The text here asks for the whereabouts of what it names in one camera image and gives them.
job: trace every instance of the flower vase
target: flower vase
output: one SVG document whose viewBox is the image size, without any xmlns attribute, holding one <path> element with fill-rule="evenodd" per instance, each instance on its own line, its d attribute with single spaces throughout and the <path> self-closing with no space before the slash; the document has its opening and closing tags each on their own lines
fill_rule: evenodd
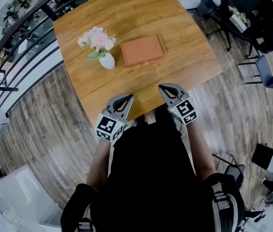
<svg viewBox="0 0 273 232">
<path fill-rule="evenodd" d="M 101 65 L 108 70 L 112 70 L 115 67 L 115 59 L 108 52 L 106 53 L 105 57 L 99 58 L 99 61 Z"/>
</svg>

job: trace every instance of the terracotta tray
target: terracotta tray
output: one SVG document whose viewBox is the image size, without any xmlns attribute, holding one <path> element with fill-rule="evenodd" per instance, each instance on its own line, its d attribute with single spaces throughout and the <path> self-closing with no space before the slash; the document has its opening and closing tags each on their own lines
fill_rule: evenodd
<svg viewBox="0 0 273 232">
<path fill-rule="evenodd" d="M 158 35 L 122 43 L 121 51 L 127 65 L 146 63 L 166 54 Z"/>
</svg>

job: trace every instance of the blue chair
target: blue chair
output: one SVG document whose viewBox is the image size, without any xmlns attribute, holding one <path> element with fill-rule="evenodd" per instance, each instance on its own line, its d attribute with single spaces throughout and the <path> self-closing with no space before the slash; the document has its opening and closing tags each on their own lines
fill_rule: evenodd
<svg viewBox="0 0 273 232">
<path fill-rule="evenodd" d="M 260 58 L 256 60 L 256 62 L 250 62 L 250 63 L 241 63 L 238 65 L 249 65 L 249 64 L 256 64 L 259 75 L 254 75 L 260 76 L 261 82 L 249 82 L 246 84 L 258 84 L 262 83 L 265 87 L 268 88 L 273 88 L 273 75 L 270 69 L 270 66 L 268 64 L 267 58 L 262 55 Z"/>
</svg>

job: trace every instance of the wooden table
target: wooden table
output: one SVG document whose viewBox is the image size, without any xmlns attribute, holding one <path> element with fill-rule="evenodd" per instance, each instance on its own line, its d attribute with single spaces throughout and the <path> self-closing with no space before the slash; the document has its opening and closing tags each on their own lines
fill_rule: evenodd
<svg viewBox="0 0 273 232">
<path fill-rule="evenodd" d="M 94 26 L 117 35 L 110 50 L 116 62 L 113 70 L 104 69 L 97 59 L 86 62 L 92 51 L 77 44 L 82 33 Z M 159 84 L 175 83 L 188 91 L 222 71 L 199 27 L 177 0 L 91 0 L 55 21 L 54 29 L 73 86 L 93 125 L 114 96 L 134 95 L 127 118 L 131 120 L 164 103 Z M 166 56 L 127 67 L 120 44 L 155 34 Z"/>
</svg>

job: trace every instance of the black railing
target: black railing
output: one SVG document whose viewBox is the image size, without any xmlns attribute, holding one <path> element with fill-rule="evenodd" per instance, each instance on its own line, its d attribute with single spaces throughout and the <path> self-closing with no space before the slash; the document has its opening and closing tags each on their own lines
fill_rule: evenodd
<svg viewBox="0 0 273 232">
<path fill-rule="evenodd" d="M 43 34 L 34 41 L 32 39 L 29 40 L 31 43 L 26 47 L 26 49 L 20 53 L 16 54 L 17 49 L 21 44 L 24 43 L 25 40 L 28 40 L 32 34 L 34 34 L 37 29 L 40 27 L 49 24 L 50 22 L 56 20 L 66 12 L 63 12 L 63 10 L 67 6 L 73 5 L 73 8 L 77 7 L 79 4 L 77 2 L 79 0 L 68 0 L 63 3 L 59 3 L 59 5 L 55 9 L 51 9 L 47 3 L 49 3 L 51 0 L 39 0 L 30 10 L 28 10 L 27 13 L 25 13 L 22 17 L 20 17 L 15 23 L 6 31 L 2 39 L 0 40 L 0 52 L 5 48 L 5 46 L 11 42 L 12 38 L 18 33 L 19 29 L 24 27 L 24 25 L 30 20 L 30 18 L 38 11 L 42 10 L 46 16 L 41 19 L 36 25 L 31 27 L 30 30 L 27 30 L 24 35 L 17 40 L 17 42 L 9 48 L 9 51 L 7 52 L 6 56 L 1 60 L 0 63 L 0 73 L 3 75 L 3 77 L 0 77 L 0 108 L 4 104 L 4 102 L 8 99 L 8 97 L 12 94 L 12 92 L 18 91 L 19 84 L 37 67 L 39 66 L 45 59 L 50 57 L 53 53 L 58 51 L 59 47 L 55 47 L 54 49 L 50 50 L 48 53 L 45 54 L 44 57 L 42 57 L 38 62 L 36 62 L 30 69 L 27 70 L 26 67 L 43 51 L 45 51 L 51 44 L 53 44 L 56 41 L 56 38 L 53 37 L 48 42 L 43 43 L 44 45 L 40 46 L 38 50 L 20 67 L 18 68 L 17 72 L 12 75 L 15 70 L 15 66 L 19 65 L 21 59 L 23 59 L 25 56 L 27 56 L 30 51 L 40 44 L 42 41 L 44 41 L 46 38 L 52 37 L 54 35 L 54 29 L 53 27 L 48 28 L 43 32 Z M 3 70 L 5 65 L 13 59 L 13 62 L 11 63 L 11 66 L 8 70 Z"/>
</svg>

